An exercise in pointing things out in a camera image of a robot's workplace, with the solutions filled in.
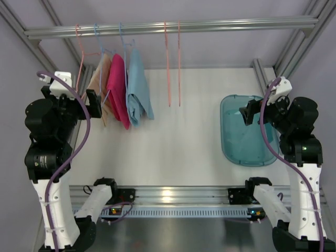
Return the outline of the blue hanger of pink trousers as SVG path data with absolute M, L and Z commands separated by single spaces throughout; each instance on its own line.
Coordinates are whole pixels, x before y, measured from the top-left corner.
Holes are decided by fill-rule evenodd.
M 99 44 L 99 47 L 100 47 L 100 51 L 101 51 L 101 59 L 100 59 L 100 75 L 99 75 L 99 94 L 103 94 L 102 92 L 102 73 L 103 73 L 103 58 L 104 58 L 104 55 L 105 55 L 105 52 L 107 51 L 110 55 L 114 55 L 117 51 L 116 50 L 108 50 L 108 49 L 105 49 L 103 47 L 103 44 L 101 42 L 101 39 L 99 37 L 99 33 L 97 32 L 97 29 L 98 29 L 98 25 L 97 23 L 94 24 L 94 35 L 98 41 L 98 44 Z

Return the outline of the magenta pink trousers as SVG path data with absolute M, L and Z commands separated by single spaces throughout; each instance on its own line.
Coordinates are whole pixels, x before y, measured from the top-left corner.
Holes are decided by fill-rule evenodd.
M 124 60 L 119 54 L 114 54 L 107 82 L 108 100 L 114 117 L 120 121 L 126 130 L 130 120 L 126 104 L 126 85 Z

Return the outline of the light blue trousers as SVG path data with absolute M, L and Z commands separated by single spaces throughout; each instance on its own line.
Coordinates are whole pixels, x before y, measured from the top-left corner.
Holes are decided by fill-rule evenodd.
M 136 48 L 132 49 L 130 55 L 127 109 L 129 120 L 134 127 L 140 126 L 141 117 L 144 113 L 150 120 L 154 120 L 144 65 L 140 52 Z

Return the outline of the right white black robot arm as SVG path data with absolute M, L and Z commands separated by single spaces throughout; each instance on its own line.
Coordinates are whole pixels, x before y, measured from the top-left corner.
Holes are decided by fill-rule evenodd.
M 322 146 L 312 134 L 319 115 L 317 104 L 305 97 L 292 101 L 280 97 L 262 109 L 262 100 L 250 100 L 240 108 L 245 125 L 263 111 L 259 124 L 269 123 L 280 133 L 280 150 L 290 181 L 291 209 L 277 196 L 268 178 L 251 177 L 246 190 L 263 208 L 272 225 L 277 251 L 335 251 L 335 242 L 324 231 L 321 220 L 319 178 Z

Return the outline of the beige trousers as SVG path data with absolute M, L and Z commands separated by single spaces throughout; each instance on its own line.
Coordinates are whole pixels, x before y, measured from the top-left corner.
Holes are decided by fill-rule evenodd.
M 107 126 L 108 115 L 112 114 L 112 108 L 107 98 L 107 82 L 111 67 L 111 57 L 104 54 L 94 71 L 88 89 L 93 89 L 101 97 L 102 105 L 102 122 L 104 127 Z

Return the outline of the pink empty hanger left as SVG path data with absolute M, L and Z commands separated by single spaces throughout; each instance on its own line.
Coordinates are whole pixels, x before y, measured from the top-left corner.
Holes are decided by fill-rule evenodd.
M 164 37 L 165 37 L 165 52 L 166 52 L 166 75 L 167 75 L 167 92 L 168 92 L 168 104 L 171 106 L 171 81 L 170 81 L 170 61 L 169 61 L 169 47 L 166 21 L 164 21 Z

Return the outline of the pink empty hanger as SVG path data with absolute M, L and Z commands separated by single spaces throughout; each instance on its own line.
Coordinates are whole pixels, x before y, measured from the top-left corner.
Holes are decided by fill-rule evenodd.
M 180 44 L 180 20 L 178 21 L 178 36 L 177 36 L 177 45 L 178 45 L 178 106 L 181 106 L 181 44 Z
M 171 106 L 171 81 L 170 81 L 170 61 L 169 61 L 169 47 L 166 21 L 164 21 L 164 37 L 165 37 L 165 52 L 166 52 L 166 75 L 167 75 L 167 92 L 168 92 L 168 104 Z

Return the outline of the pink empty hanger right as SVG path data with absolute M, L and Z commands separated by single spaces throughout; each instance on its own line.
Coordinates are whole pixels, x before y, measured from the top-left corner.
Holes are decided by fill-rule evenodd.
M 178 21 L 178 36 L 177 36 L 177 45 L 178 45 L 178 106 L 181 106 L 181 44 L 180 44 L 180 20 Z

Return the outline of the left aluminium frame post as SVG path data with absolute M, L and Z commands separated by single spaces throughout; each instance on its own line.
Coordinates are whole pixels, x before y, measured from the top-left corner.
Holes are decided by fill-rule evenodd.
M 30 38 L 26 32 L 29 27 L 22 21 L 20 16 L 15 12 L 9 1 L 1 1 L 1 21 L 3 21 L 14 32 L 18 39 L 24 44 L 32 56 L 42 65 L 42 67 L 49 71 L 56 71 L 60 68 L 50 56 L 45 48 L 41 45 L 41 39 Z M 85 88 L 90 82 L 93 73 L 93 66 L 80 66 L 79 54 L 76 52 L 73 43 L 69 39 L 62 40 L 62 46 L 67 52 L 70 61 L 78 66 L 79 73 L 79 93 L 83 94 Z

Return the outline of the aluminium frame post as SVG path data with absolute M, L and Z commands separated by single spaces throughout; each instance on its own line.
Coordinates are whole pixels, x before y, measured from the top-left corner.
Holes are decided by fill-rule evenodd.
M 310 1 L 304 13 L 315 16 L 318 21 L 312 28 L 293 31 L 273 66 L 275 76 L 291 77 L 295 73 L 335 16 L 335 1 Z
M 22 21 L 20 16 L 15 12 L 9 1 L 1 1 L 1 21 L 3 21 L 14 32 L 18 39 L 24 44 L 32 56 L 42 65 L 42 67 L 49 71 L 56 71 L 60 68 L 50 56 L 45 48 L 41 45 L 41 39 L 30 38 L 26 32 L 29 27 Z M 76 52 L 73 43 L 69 39 L 62 40 L 62 46 L 67 52 L 70 61 L 78 66 L 79 73 L 79 93 L 83 94 L 85 88 L 90 82 L 93 73 L 93 66 L 80 66 L 79 54 Z

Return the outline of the right aluminium frame post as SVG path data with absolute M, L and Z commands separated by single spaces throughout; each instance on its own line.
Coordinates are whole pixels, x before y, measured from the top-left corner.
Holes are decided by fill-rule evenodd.
M 335 16 L 335 1 L 310 1 L 304 13 L 315 16 L 318 21 L 312 28 L 293 31 L 273 66 L 275 76 L 291 77 L 295 73 Z

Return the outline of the aluminium hanging rail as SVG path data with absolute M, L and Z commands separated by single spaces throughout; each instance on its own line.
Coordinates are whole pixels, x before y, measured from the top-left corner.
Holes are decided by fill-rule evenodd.
M 289 16 L 250 19 L 223 19 L 183 22 L 158 22 L 138 24 L 96 24 L 76 26 L 53 26 L 27 28 L 24 34 L 30 40 L 164 34 L 164 33 L 202 33 L 202 32 L 233 32 L 245 30 L 278 30 L 278 29 L 312 29 L 318 18 L 314 16 Z

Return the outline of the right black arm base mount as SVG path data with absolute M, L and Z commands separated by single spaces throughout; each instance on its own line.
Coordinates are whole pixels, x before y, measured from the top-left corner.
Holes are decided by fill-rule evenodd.
M 230 205 L 256 205 L 259 202 L 253 197 L 252 191 L 246 188 L 229 188 L 228 200 Z

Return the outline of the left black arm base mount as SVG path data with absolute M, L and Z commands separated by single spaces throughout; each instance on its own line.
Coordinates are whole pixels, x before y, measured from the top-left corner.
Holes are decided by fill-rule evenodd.
M 122 202 L 131 202 L 135 200 L 136 189 L 134 188 L 119 188 L 112 192 L 112 198 L 108 201 L 108 204 L 114 205 Z

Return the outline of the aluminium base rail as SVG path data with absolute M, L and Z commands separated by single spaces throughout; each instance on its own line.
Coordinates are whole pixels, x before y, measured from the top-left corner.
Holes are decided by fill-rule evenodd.
M 118 186 L 136 189 L 137 206 L 231 206 L 229 188 L 243 186 Z

